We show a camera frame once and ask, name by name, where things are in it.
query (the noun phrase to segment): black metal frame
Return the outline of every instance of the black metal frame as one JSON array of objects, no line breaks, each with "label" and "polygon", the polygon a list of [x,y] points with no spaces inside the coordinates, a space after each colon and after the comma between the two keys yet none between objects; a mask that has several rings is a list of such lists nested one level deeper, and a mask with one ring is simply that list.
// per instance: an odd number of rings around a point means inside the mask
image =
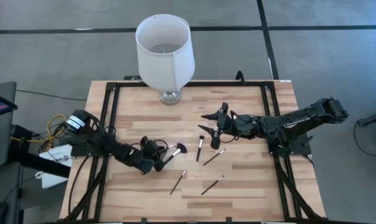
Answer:
[{"label": "black metal frame", "polygon": [[[200,82],[200,81],[193,81],[189,82],[186,87],[191,87],[191,86],[258,86],[261,89],[261,95],[263,98],[263,104],[264,104],[264,109],[265,109],[265,115],[269,116],[271,115],[270,113],[270,106],[268,104],[268,97],[266,94],[267,89],[269,89],[271,93],[271,99],[273,101],[273,107],[275,110],[275,115],[278,116],[280,115],[280,110],[278,106],[278,101],[276,97],[276,92],[275,92],[275,85],[273,81],[263,81],[263,82],[253,82],[249,81],[246,82],[242,73],[239,71],[236,76],[236,81],[214,81],[214,82]],[[111,107],[111,116],[109,120],[109,125],[113,126],[115,124],[115,119],[116,119],[116,110],[118,107],[118,99],[119,99],[119,93],[120,93],[120,88],[122,87],[142,87],[142,86],[147,86],[144,82],[125,82],[125,83],[115,83],[115,82],[108,82],[106,84],[106,91],[105,91],[105,97],[103,101],[103,106],[102,106],[102,112],[101,112],[101,118],[100,122],[102,125],[105,124],[105,117],[107,113],[107,108],[109,104],[109,98],[110,98],[110,93],[111,91],[114,91],[113,95],[113,102],[112,102],[112,107]],[[275,171],[276,171],[276,176],[278,180],[278,188],[280,191],[280,197],[281,197],[281,204],[283,208],[283,215],[284,219],[288,220],[290,219],[290,214],[289,214],[289,207],[288,207],[288,201],[286,199],[286,192],[284,188],[284,183],[286,186],[290,189],[292,196],[293,196],[293,202],[294,202],[294,211],[296,214],[295,218],[302,219],[301,215],[301,208],[303,210],[306,209],[306,206],[301,207],[300,203],[303,205],[306,205],[306,202],[304,199],[300,196],[299,192],[296,190],[295,183],[294,183],[294,176],[293,176],[293,170],[291,167],[291,161],[289,156],[286,156],[284,158],[285,164],[286,164],[286,170],[287,170],[287,175],[284,173],[283,169],[281,168],[281,163],[280,163],[280,157],[277,154],[273,154],[273,159],[275,163]],[[106,164],[108,163],[108,157],[105,157],[103,159],[103,162]],[[96,173],[96,167],[98,164],[98,158],[95,157],[93,162],[92,162],[92,167],[90,170],[90,176],[89,176],[89,185],[90,182],[92,183],[92,180],[95,178],[95,173]],[[101,212],[101,205],[102,205],[102,198],[103,198],[103,193],[105,191],[105,179],[103,179],[98,187],[98,196],[97,196],[97,201],[95,205],[95,214],[93,219],[94,220],[99,220],[100,219],[100,212]],[[89,204],[86,204],[86,207],[83,210],[83,216],[82,219],[87,219],[88,218],[88,209],[89,209]]]},{"label": "black metal frame", "polygon": [[30,143],[27,140],[30,140],[32,135],[31,131],[15,125],[12,136],[23,140],[16,141],[12,139],[10,141],[7,162],[19,162],[22,167],[41,170],[48,174],[68,178],[70,172],[69,166],[28,153]]}]

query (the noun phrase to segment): glass lamp base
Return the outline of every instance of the glass lamp base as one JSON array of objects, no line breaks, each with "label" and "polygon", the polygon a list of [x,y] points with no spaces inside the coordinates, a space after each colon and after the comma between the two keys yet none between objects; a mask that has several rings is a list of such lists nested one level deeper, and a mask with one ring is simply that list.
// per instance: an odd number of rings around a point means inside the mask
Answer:
[{"label": "glass lamp base", "polygon": [[181,100],[181,90],[179,91],[159,91],[159,98],[164,105],[174,105]]}]

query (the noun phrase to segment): black makeup brush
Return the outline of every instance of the black makeup brush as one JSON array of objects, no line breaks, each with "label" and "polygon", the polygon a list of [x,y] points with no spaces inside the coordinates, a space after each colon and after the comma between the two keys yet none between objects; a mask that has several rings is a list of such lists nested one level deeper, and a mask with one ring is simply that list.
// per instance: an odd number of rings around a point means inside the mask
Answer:
[{"label": "black makeup brush", "polygon": [[178,183],[181,181],[182,177],[184,176],[184,174],[187,172],[187,170],[184,170],[183,173],[181,174],[180,176],[180,179],[178,179],[177,183],[175,184],[175,186],[173,187],[173,189],[171,190],[170,194],[173,194],[173,191],[176,189]]},{"label": "black makeup brush", "polygon": [[164,161],[163,165],[166,165],[168,162],[170,162],[170,160],[174,158],[174,156],[178,155],[180,152],[184,154],[187,153],[187,148],[185,147],[185,145],[177,143],[177,150],[173,153],[173,155],[168,157],[166,161]]},{"label": "black makeup brush", "polygon": [[214,187],[215,184],[217,184],[222,178],[224,178],[224,175],[222,175],[218,180],[216,180],[210,187],[208,187],[203,193],[205,194],[209,189],[211,189],[212,187]]},{"label": "black makeup brush", "polygon": [[205,136],[199,136],[199,148],[198,148],[198,153],[196,154],[196,162],[199,161],[200,150],[202,150],[203,139],[205,139]]},{"label": "black makeup brush", "polygon": [[211,159],[209,159],[207,162],[205,162],[205,164],[203,164],[203,166],[206,166],[206,164],[208,164],[210,161],[212,161],[214,158],[216,158],[217,156],[219,156],[223,152],[225,152],[225,149],[221,150],[219,153],[217,153],[215,156],[213,156]]}]

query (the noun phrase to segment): black clamp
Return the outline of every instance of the black clamp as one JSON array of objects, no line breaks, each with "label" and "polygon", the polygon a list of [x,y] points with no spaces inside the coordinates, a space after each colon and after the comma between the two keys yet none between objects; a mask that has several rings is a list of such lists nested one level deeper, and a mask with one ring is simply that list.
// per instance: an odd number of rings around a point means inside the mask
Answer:
[{"label": "black clamp", "polygon": [[275,90],[275,83],[274,81],[265,81],[264,85],[269,89],[269,90]]},{"label": "black clamp", "polygon": [[232,217],[225,217],[225,222],[227,224],[232,224]]},{"label": "black clamp", "polygon": [[108,82],[108,83],[106,83],[105,90],[110,91],[110,90],[114,89],[117,85],[118,85],[118,83],[116,83],[116,82]]},{"label": "black clamp", "polygon": [[123,78],[124,80],[142,80],[142,78],[139,75],[131,75],[131,76],[125,76]]},{"label": "black clamp", "polygon": [[245,77],[243,76],[243,73],[239,70],[237,73],[237,76],[235,77],[235,80],[240,80],[240,83],[242,85],[246,85]]}]

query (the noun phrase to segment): yellow wire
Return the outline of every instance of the yellow wire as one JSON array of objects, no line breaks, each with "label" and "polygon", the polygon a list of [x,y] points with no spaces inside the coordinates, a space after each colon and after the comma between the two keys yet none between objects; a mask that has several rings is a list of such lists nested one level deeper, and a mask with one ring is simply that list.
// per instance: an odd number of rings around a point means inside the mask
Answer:
[{"label": "yellow wire", "polygon": [[[51,126],[51,123],[52,123],[53,120],[55,120],[56,118],[59,118],[59,117],[62,117],[63,120],[66,121],[66,117],[65,117],[63,114],[58,114],[58,115],[55,115],[54,117],[52,117],[52,118],[49,120],[49,122],[47,123],[47,134],[48,134],[49,138],[47,138],[47,139],[39,139],[39,140],[26,140],[26,141],[27,141],[27,142],[45,142],[45,141],[50,141],[50,144],[51,144],[51,146],[52,146],[52,145],[53,145],[53,144],[52,144],[52,140],[53,140],[53,138],[58,137],[58,135],[61,134],[62,131],[63,131],[63,128],[62,128],[60,131],[58,131],[58,132],[55,133],[53,136],[51,136],[51,132],[50,132],[50,126]],[[12,140],[15,140],[15,141],[21,141],[21,139],[14,138],[14,137],[11,137],[11,139],[12,139]]]},{"label": "yellow wire", "polygon": [[63,132],[63,128],[59,132],[55,133],[54,136],[51,136],[51,132],[50,132],[50,127],[51,127],[52,121],[55,120],[56,118],[60,118],[60,117],[62,117],[63,120],[66,121],[66,117],[63,114],[58,114],[58,115],[55,115],[53,118],[51,118],[51,120],[47,123],[47,133],[50,136],[49,140],[50,140],[51,147],[54,147],[54,145],[52,144],[52,139],[54,137],[56,137],[58,134]]}]

